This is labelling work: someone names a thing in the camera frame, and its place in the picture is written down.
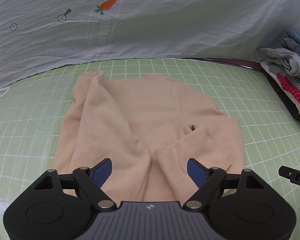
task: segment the green cutting mat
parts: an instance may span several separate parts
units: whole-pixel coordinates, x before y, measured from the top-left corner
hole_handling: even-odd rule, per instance
[[[74,73],[13,85],[0,98],[0,201],[11,203],[46,169]],[[0,214],[0,238],[4,234]]]
[[[75,71],[77,77],[85,71],[98,70],[105,71],[106,78],[112,80],[156,73],[175,78],[210,95],[220,110],[240,121],[247,154],[246,167],[259,174],[294,208],[297,226],[291,239],[300,240],[300,187],[278,176],[282,165],[300,170],[300,123],[291,117],[262,73],[195,60],[123,59],[62,67],[18,83],[71,71]],[[72,101],[71,89],[53,142],[52,161],[63,115]]]

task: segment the metal pivot screw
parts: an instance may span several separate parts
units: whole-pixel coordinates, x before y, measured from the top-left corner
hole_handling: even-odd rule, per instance
[[[198,209],[202,206],[201,202],[200,201],[197,201],[197,200],[190,200],[186,203],[186,206],[188,208],[191,208],[191,209]]]
[[[114,203],[111,200],[101,200],[98,202],[100,208],[111,208],[113,205]]]

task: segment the carrot print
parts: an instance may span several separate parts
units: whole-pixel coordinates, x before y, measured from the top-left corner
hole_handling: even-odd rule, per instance
[[[103,11],[107,11],[112,8],[117,0],[108,0],[102,3],[100,6],[98,5],[97,8],[94,10],[96,13],[100,12],[103,15]]]

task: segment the denim jeans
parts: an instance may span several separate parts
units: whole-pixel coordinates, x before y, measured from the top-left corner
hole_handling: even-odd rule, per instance
[[[281,41],[283,48],[291,50],[300,56],[300,33],[293,29],[287,29],[288,38]]]

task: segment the logo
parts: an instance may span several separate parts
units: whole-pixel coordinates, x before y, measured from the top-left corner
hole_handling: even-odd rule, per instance
[[[149,210],[152,210],[152,209],[154,209],[154,208],[155,208],[155,206],[154,206],[154,205],[152,205],[152,204],[149,204],[149,205],[146,205],[146,208],[147,208],[147,209],[149,209]]]

